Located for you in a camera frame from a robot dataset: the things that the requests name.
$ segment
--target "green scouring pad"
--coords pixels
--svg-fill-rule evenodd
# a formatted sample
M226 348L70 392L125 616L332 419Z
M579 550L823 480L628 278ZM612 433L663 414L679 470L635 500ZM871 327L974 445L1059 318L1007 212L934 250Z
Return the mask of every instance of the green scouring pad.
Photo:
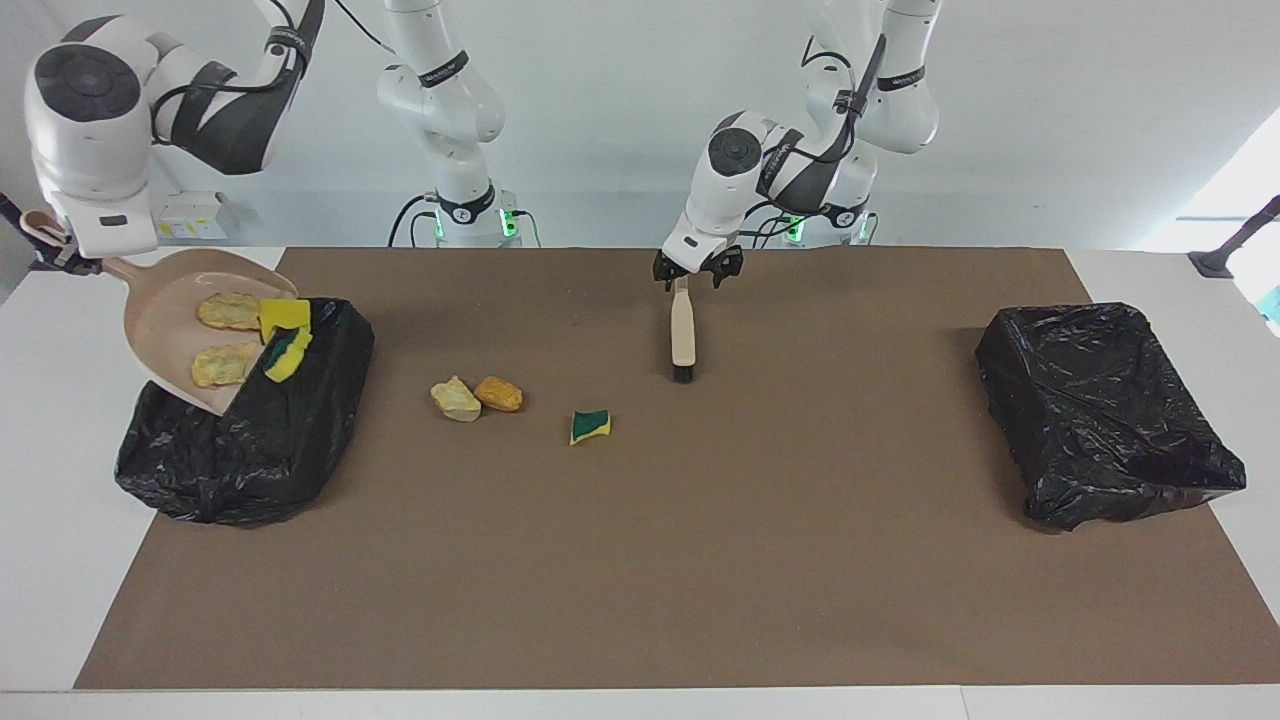
M570 434L570 446L577 445L589 437L607 436L613 429L613 418L608 410L595 413L573 413L573 430Z

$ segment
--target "dustpan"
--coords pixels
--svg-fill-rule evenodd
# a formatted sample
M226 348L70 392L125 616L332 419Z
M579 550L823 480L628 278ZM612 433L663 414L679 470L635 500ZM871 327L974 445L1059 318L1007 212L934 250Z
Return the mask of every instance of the dustpan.
M29 211L22 227L42 241L65 246L67 233L45 213ZM221 250L183 250L155 265L119 258L102 260L102 270L125 282L124 337L152 379L174 396L221 416L241 386L202 388L191 378L196 355L219 345L259 340L256 333L210 328L196 309L216 292L246 292L260 300L294 299L292 282L252 260ZM252 361L261 355L259 350Z

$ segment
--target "black cable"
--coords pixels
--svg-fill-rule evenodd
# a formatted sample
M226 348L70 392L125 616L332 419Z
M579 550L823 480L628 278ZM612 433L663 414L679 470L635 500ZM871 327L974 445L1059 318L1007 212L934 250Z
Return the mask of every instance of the black cable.
M767 161L769 159L769 155L773 155L774 152L778 151L778 147L782 147L782 141L781 140L778 141L777 145L774 145L773 147L769 147L768 150L764 151L764 154L760 155L760 161L762 163Z
M813 40L814 37L810 35L809 44L804 46L804 54L800 56L801 68L809 67L809 63L818 60L820 58L831 58L832 60L844 64L845 69L847 70L854 69L854 64L849 61L849 58L845 58L840 53L818 53L815 55L810 55L809 51L813 50Z
M280 4L280 0L271 0L271 4L275 5L275 9L279 10L282 15L284 15L284 22L285 24L289 26L289 29L298 29L298 26L293 24L293 15L291 15L289 12L284 9L284 5Z
M538 218L534 217L529 210L515 210L511 213L513 218L527 217L529 222L534 224L534 242L538 247L543 246L543 236L538 232Z
M764 225L769 225L769 231L771 232L776 231L777 227L778 227L778 223L785 217L786 217L786 211L782 211L782 213L778 213L777 215L774 215L772 218L765 218L764 220L760 220L760 224L755 228L755 232L742 232L742 233L739 233L739 236L748 236L748 237L754 238L754 240L751 240L751 250L759 250L759 249L767 247L769 245L769 241L764 240L763 243L760 241L760 238L767 234L764 232Z
M774 217L773 220L777 222L777 220L781 220L782 218L786 218L786 217L787 217L786 213L782 213L782 214ZM785 228L782 228L782 229L780 229L777 232L769 232L769 233L763 232L764 223L769 222L769 220L764 220L764 223L760 223L760 231L762 232L741 232L741 233L737 233L737 234L746 236L746 237L758 237L758 238L763 238L763 240L769 240L771 237L777 237L777 236L780 236L782 233L791 232L791 231L796 229L797 227L800 227L801 224L804 224L805 220L808 220L809 218L814 218L814 217L817 217L817 215L801 215L801 217L796 218L796 220L794 223L791 223L790 225L787 225L787 227L785 227Z
M347 8L346 3L343 3L342 0L333 0L333 1L337 3L339 8L342 8L343 13L347 13L347 17L351 18L351 22L356 23L356 27L360 28L360 32L365 33L365 37L367 37L369 40L372 40L374 42L378 44L379 47L381 47L383 50L390 53L392 55L396 54L396 50L393 50L390 45L387 45L381 40L378 40L378 36L375 36L374 33L369 32L369 28L365 27L365 23L360 22L360 18L357 18L356 13L352 13L351 9Z
M840 156L833 160L823 160L822 156L814 155L812 152L805 152L799 147L792 147L791 151L801 158L808 158L814 163L831 164L831 163L844 163L845 158L854 151L854 145L858 143L858 137L854 135L854 113L851 110L845 110L845 132L849 133L849 140L845 141L845 149L840 151Z
M408 209L417 205L422 200L426 200L426 197L422 195L415 195L408 202L404 204L403 208L401 208L399 214L396 215L396 222L392 223L392 232L387 236L387 247L396 247L396 232L399 229L401 222L404 219L404 215L408 214Z
M293 68L300 76L307 72L307 56L302 53L297 53L298 65ZM207 82L189 82L187 85L179 85L178 87L170 87L164 91L160 97L156 99L155 105L151 106L151 143L169 146L173 142L164 140L156 132L156 119L160 117L160 110L164 104L173 100L174 97L186 94L188 90L206 90L210 92L271 92L278 90L282 85L288 81L288 73L293 69L280 65L280 70L275 73L275 78L271 82L264 85L251 85L251 86L237 86L237 85L214 85Z
M758 211L768 208L769 205L773 205L772 200L765 200L763 202L756 202L755 205L751 205L751 209L748 210L745 215L742 215L742 220L745 222L748 218L750 218L755 213L758 213Z
M421 211L421 213L419 213L419 214L416 214L416 215L413 215L412 218L408 219L408 243L411 246L413 246L413 247L417 247L417 234L416 234L416 231L417 231L417 220L419 220L419 218L431 218L434 220L436 218L436 215L431 210L424 210L424 211ZM439 237L435 238L435 246L436 247L440 246L440 238Z
M868 222L869 220L876 220L876 224L872 225L872 232L867 233L867 245L870 245L872 241L876 240L876 231L879 229L879 215L876 214L876 213L868 213L867 214L867 220Z

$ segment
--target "table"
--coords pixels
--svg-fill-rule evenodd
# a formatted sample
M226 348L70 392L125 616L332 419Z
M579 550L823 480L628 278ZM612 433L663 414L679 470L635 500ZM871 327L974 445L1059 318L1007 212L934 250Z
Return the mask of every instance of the table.
M246 251L271 265L279 250ZM1245 461L1248 492L1215 503L1272 614L1280 530L1271 518L1280 471L1266 425L1280 400L1280 346L1230 283L1199 278L1181 256L1074 252L1094 300L1123 300L1152 319L1175 365L1224 441ZM108 278L36 274L0 309L0 418L6 482L0 486L0 715L471 717L1270 717L1280 687L1252 688L832 688L759 691L389 692L68 694L141 542L151 511L111 483L122 428L145 379L119 328L123 287ZM92 369L86 370L86 360ZM95 383L95 392L86 392Z

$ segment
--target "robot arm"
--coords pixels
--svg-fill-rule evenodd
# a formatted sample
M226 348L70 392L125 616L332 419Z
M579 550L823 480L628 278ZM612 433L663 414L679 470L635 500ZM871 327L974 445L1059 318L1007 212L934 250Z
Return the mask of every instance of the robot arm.
M36 177L84 258L154 249L152 142L225 174L261 170L306 72L324 0L255 0L271 23L257 70L225 65L129 17L86 20L27 76Z
M502 99L449 31L447 0L384 0L383 15L403 64L383 70L378 99L426 150L445 238L503 237L480 149L502 132Z
M718 287L736 275L742 259L733 242L762 199L795 217L823 215L835 228L852 228L877 173L870 145L915 152L937 129L923 58L941 5L823 0L815 18L820 51L805 58L805 64L829 58L809 85L819 133L808 137L758 113L721 123L699 160L685 211L654 261L654 279L669 283L708 270ZM925 10L931 14L919 14ZM911 70L901 72L906 65ZM842 82L842 72L850 82Z

